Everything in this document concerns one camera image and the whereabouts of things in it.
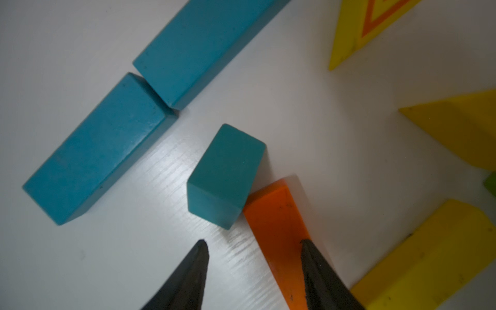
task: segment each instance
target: yellow triangular block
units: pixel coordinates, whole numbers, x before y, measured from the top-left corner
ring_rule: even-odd
[[[496,171],[496,90],[400,112],[467,163]]]
[[[419,2],[420,0],[343,0],[329,70],[336,68]]]
[[[367,310],[434,310],[495,258],[489,218],[449,200],[351,292]]]

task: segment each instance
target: white wood grain surface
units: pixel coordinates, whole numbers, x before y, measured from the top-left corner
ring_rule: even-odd
[[[57,227],[22,184],[186,0],[0,1],[0,309],[140,308],[198,239],[203,309],[287,309],[244,217],[188,213],[186,180],[221,124],[268,147],[351,286],[446,198],[496,199],[397,108],[496,86],[496,3],[423,0],[335,71],[340,1],[292,0],[84,216]],[[496,263],[440,309],[495,309]]]

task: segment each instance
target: green block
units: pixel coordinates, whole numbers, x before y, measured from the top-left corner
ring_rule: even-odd
[[[187,182],[188,210],[224,229],[241,214],[265,143],[224,124]]]
[[[494,197],[496,197],[496,172],[491,173],[491,175],[484,181],[484,187],[487,188]]]

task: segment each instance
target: teal wooden block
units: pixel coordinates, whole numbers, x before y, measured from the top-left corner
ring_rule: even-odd
[[[496,172],[491,173],[484,181],[484,187],[496,197]]]
[[[265,143],[224,124],[187,182],[188,209],[224,229],[243,210]]]
[[[189,0],[133,62],[183,109],[289,0]]]
[[[146,81],[128,73],[24,190],[61,225],[86,212],[176,121]]]

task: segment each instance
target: wooden block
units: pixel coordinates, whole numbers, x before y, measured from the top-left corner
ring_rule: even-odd
[[[86,212],[176,121],[146,81],[128,73],[24,184],[61,225]]]
[[[420,0],[343,0],[329,70],[362,48]]]
[[[496,90],[400,112],[467,163],[496,171]]]
[[[310,236],[286,182],[251,194],[243,213],[289,308],[306,310],[301,241]]]
[[[289,0],[189,0],[134,66],[181,110]]]
[[[352,289],[367,310],[434,310],[496,258],[496,227],[448,200]]]
[[[491,173],[491,175],[484,181],[484,187],[496,197],[496,173]]]
[[[187,181],[188,210],[230,229],[245,206],[265,143],[224,124]]]

